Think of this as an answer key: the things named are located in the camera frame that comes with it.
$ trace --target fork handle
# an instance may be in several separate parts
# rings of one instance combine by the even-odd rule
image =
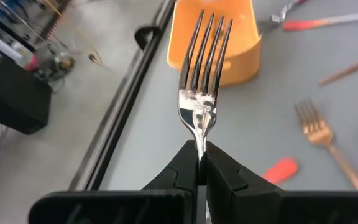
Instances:
[[[327,149],[334,156],[336,162],[341,166],[342,170],[351,180],[354,187],[358,190],[358,173],[353,169],[347,159],[333,144],[328,145]]]

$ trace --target gray floor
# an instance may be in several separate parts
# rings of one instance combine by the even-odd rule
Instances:
[[[69,47],[91,49],[69,26],[86,34],[104,65],[86,54],[53,96],[50,123],[31,135],[9,130],[0,142],[0,223],[26,223],[27,212],[42,195],[68,188],[137,51],[136,27],[151,21],[161,0],[79,0],[56,35]]]

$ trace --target gray surface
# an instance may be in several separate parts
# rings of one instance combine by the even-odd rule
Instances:
[[[152,20],[160,2],[84,0],[67,14],[112,71],[94,65],[86,54],[77,56],[65,87],[52,97],[48,126],[31,136],[9,130],[0,144],[0,224],[27,223],[37,199],[68,188],[139,49],[134,31]],[[56,35],[69,47],[88,50],[69,25],[63,22]]]
[[[283,3],[257,1],[255,13],[268,16]],[[288,19],[352,12],[358,12],[358,1],[311,0]],[[166,31],[114,152],[105,189],[141,189],[192,139],[177,113],[178,72],[166,63],[168,40]],[[258,78],[220,90],[218,120],[208,140],[259,175],[279,159],[294,157],[300,169],[284,189],[352,190],[328,151],[307,142],[293,105],[311,98],[336,134],[336,146],[358,170],[358,72],[318,87],[320,79],[358,61],[358,24],[293,33],[275,29],[264,35],[262,46]]]

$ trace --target orange container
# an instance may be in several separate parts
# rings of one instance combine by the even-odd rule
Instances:
[[[235,85],[250,80],[257,74],[259,69],[261,41],[251,0],[177,1],[173,13],[173,24],[167,55],[169,66],[178,70],[181,69],[191,35],[193,34],[195,24],[202,9],[204,9],[204,18],[198,34],[195,55],[193,56],[191,67],[195,64],[196,53],[200,48],[201,39],[203,38],[209,16],[214,13],[214,24],[208,39],[204,61],[207,58],[220,17],[224,16],[222,31],[226,30],[226,25],[230,19],[233,19],[220,85]],[[217,60],[219,49],[220,45],[217,47],[214,61]]]

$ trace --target silver fork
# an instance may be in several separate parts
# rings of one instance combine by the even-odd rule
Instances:
[[[203,20],[203,14],[204,12],[201,11],[201,14],[196,23],[194,33],[191,37],[187,53],[185,55],[185,60],[183,62],[183,66],[180,72],[178,94],[179,116],[182,122],[191,131],[195,138],[198,159],[200,163],[206,151],[205,144],[207,134],[216,122],[216,99],[218,96],[218,88],[219,81],[221,78],[223,59],[226,53],[227,43],[229,40],[230,30],[232,26],[232,20],[230,20],[229,24],[227,25],[226,35],[223,38],[221,50],[218,55],[218,61],[216,62],[214,76],[211,77],[212,85],[209,86],[209,78],[211,76],[211,67],[213,64],[214,53],[219,40],[219,33],[222,29],[223,24],[223,17],[220,18],[219,25],[216,28],[216,32],[213,37],[211,49],[209,50],[201,85],[199,87],[201,64],[203,62],[206,44],[208,41],[209,33],[211,31],[211,26],[213,24],[214,14],[211,14],[211,17],[209,18],[208,26],[205,30],[203,40],[201,41],[201,47],[197,54],[193,75],[189,78],[188,74],[198,32],[200,31],[201,27],[201,21]]]

